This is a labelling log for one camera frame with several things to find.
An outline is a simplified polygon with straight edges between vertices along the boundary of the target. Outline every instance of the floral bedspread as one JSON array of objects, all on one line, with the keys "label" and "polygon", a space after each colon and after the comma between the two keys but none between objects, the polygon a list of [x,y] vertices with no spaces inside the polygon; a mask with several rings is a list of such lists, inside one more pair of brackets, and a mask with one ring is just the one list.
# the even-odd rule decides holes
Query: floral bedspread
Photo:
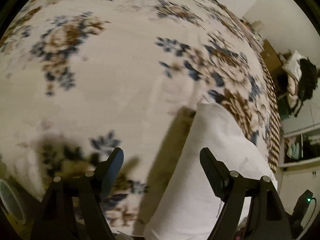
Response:
[{"label": "floral bedspread", "polygon": [[277,166],[268,70],[216,0],[30,0],[0,41],[0,92],[2,162],[37,199],[124,150],[101,200],[115,231],[142,234],[199,102],[224,106]]}]

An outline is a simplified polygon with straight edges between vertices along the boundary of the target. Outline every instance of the black bracket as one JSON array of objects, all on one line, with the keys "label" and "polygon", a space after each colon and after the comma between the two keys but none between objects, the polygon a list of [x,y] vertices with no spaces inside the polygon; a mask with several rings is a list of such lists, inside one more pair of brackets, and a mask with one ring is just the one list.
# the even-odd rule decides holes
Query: black bracket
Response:
[{"label": "black bracket", "polygon": [[[122,149],[115,148],[96,170],[76,179],[55,177],[41,203],[30,240],[78,240],[72,197],[79,197],[87,233],[91,240],[115,240],[102,214],[99,201],[108,196],[123,164]],[[208,240],[233,240],[244,198],[251,206],[242,239],[292,240],[290,225],[270,178],[244,178],[217,161],[208,148],[200,152],[200,163],[214,194],[224,206]],[[21,240],[0,208],[0,231],[12,240]]]}]

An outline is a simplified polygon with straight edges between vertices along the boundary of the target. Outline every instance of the clothing pile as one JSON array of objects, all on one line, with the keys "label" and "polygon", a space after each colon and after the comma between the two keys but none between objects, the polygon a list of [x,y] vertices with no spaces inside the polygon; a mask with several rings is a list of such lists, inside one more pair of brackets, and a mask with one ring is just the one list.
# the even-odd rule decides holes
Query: clothing pile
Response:
[{"label": "clothing pile", "polygon": [[313,91],[317,88],[319,71],[308,58],[297,51],[291,53],[282,68],[288,78],[285,104],[289,108],[289,114],[297,117],[304,101],[311,99]]},{"label": "clothing pile", "polygon": [[285,149],[287,156],[290,158],[289,160],[287,160],[287,158],[285,157],[285,162],[293,162],[303,158],[303,151],[300,150],[303,146],[303,143],[302,141],[299,141],[298,138],[299,137],[297,136],[285,138]]}]

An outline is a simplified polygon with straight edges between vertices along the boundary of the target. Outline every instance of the white cabinet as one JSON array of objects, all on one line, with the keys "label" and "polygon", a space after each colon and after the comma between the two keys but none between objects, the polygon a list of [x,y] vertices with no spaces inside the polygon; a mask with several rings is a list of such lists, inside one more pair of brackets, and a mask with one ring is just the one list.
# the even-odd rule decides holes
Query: white cabinet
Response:
[{"label": "white cabinet", "polygon": [[317,199],[318,203],[312,215],[315,202],[313,200],[310,202],[306,215],[301,222],[302,227],[305,227],[303,233],[308,230],[309,226],[312,224],[313,220],[320,211],[320,167],[302,169],[298,171],[288,171],[283,173],[279,196],[286,212],[292,214],[298,198],[307,189],[313,192],[313,197]]}]

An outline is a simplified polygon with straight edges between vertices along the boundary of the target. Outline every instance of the wooden furniture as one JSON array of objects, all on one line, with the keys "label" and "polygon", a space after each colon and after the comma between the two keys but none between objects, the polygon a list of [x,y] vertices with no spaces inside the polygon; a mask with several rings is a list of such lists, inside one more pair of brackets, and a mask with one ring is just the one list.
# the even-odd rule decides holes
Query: wooden furniture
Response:
[{"label": "wooden furniture", "polygon": [[270,72],[271,78],[276,87],[276,91],[279,91],[280,89],[277,76],[284,73],[284,70],[282,69],[282,62],[268,40],[264,40],[263,49],[264,50],[260,53],[260,55]]}]

